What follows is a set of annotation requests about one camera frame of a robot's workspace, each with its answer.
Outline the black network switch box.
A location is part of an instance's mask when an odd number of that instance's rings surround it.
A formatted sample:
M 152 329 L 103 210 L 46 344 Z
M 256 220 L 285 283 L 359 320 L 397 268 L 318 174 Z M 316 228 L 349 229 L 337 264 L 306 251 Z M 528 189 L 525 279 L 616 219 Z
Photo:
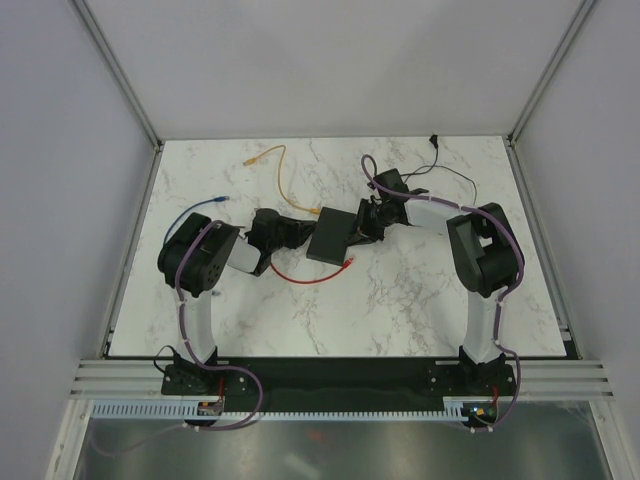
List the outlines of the black network switch box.
M 355 222 L 354 213 L 323 207 L 311 236 L 306 258 L 342 266 L 346 258 L 347 240 Z

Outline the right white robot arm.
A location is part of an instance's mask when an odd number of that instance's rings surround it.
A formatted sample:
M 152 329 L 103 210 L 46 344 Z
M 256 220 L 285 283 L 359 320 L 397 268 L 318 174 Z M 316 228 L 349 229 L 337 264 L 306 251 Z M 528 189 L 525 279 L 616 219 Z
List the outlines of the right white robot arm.
M 382 241 L 385 230 L 396 224 L 448 237 L 455 272 L 468 293 L 457 381 L 469 394 L 482 393 L 506 377 L 506 350 L 498 340 L 502 303 L 519 286 L 525 266 L 505 211 L 494 202 L 476 208 L 417 198 L 363 199 L 346 244 Z

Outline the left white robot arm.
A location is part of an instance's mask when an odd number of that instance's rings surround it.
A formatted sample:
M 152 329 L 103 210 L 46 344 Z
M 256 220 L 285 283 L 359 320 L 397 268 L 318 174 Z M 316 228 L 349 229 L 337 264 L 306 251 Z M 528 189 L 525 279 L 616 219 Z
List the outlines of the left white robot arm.
M 157 260 L 174 292 L 178 341 L 172 363 L 163 369 L 164 395 L 212 395 L 224 387 L 213 334 L 212 291 L 227 267 L 261 276 L 272 255 L 301 247 L 315 230 L 313 220 L 285 217 L 259 209 L 248 233 L 236 226 L 192 213 L 163 245 Z

